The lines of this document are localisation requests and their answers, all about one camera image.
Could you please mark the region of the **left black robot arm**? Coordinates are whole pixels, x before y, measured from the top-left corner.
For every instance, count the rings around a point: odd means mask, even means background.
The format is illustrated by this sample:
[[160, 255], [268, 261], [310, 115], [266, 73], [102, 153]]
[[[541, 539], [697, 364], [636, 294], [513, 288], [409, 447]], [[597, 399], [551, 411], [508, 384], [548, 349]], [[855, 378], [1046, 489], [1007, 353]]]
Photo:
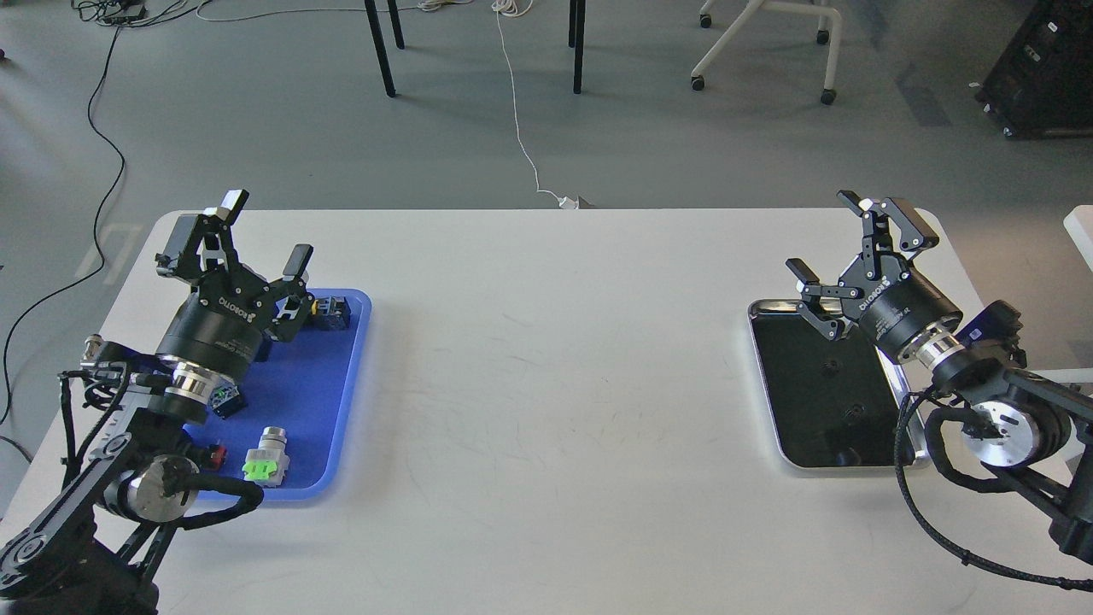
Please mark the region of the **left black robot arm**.
[[[57, 498], [3, 548], [4, 614], [154, 614], [154, 576], [180, 530], [251, 513], [261, 487], [211, 470], [186, 425], [202, 425], [220, 385], [239, 383], [265, 342], [289, 342], [315, 301], [306, 288], [313, 248], [299, 244], [282, 276], [243, 265], [231, 228], [248, 198], [177, 220], [155, 257], [162, 277], [189, 285], [153, 354], [87, 339], [79, 369], [60, 374], [67, 430]], [[75, 443], [70, 380], [102, 410], [94, 436]]]

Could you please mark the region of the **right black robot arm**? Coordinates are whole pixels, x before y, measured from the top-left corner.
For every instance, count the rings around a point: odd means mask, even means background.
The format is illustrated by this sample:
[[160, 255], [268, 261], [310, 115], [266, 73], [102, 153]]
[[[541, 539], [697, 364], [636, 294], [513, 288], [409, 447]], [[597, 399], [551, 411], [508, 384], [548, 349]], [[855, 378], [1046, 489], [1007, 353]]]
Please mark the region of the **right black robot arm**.
[[961, 564], [1024, 583], [1090, 591], [1090, 580], [1018, 570], [961, 548], [918, 509], [900, 459], [904, 431], [922, 402], [926, 451], [939, 474], [977, 494], [1016, 494], [1050, 520], [1065, 555], [1090, 563], [1090, 398], [1031, 372], [1019, 345], [1020, 315], [1006, 301], [982, 311], [987, 326], [961, 327], [961, 310], [916, 269], [939, 234], [901, 198], [837, 197], [862, 222], [858, 256], [835, 284], [824, 284], [799, 258], [787, 267], [800, 284], [796, 311], [823, 338], [862, 331], [888, 360], [917, 360], [928, 388], [900, 402], [891, 456], [901, 494], [926, 534]]

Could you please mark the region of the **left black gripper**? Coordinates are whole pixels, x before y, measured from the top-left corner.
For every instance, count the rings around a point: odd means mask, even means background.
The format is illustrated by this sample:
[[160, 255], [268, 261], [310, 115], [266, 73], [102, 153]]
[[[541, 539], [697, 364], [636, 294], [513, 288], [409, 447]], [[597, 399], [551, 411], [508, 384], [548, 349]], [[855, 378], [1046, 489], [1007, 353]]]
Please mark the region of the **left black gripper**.
[[190, 285], [190, 295], [156, 354], [162, 360], [204, 367], [236, 383], [245, 378], [262, 339], [292, 342], [315, 303], [306, 287], [312, 244], [297, 244], [282, 277], [272, 283], [242, 264], [231, 226], [248, 199], [248, 190], [230, 190], [218, 206], [180, 215], [167, 246], [155, 256], [158, 276]]

